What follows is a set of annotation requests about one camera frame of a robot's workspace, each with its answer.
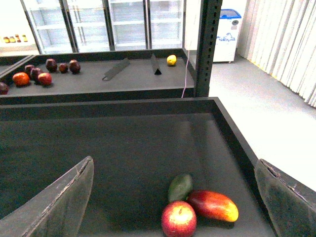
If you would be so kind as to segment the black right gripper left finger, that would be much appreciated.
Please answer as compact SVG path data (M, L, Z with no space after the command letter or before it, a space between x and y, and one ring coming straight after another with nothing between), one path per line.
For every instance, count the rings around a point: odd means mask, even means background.
M87 156L0 221L2 237L75 237L89 201L94 161Z

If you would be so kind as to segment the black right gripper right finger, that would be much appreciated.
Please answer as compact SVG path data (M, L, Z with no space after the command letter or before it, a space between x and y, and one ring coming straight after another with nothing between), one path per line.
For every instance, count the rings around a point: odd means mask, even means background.
M264 159L255 165L260 196L279 237L316 235L316 192Z

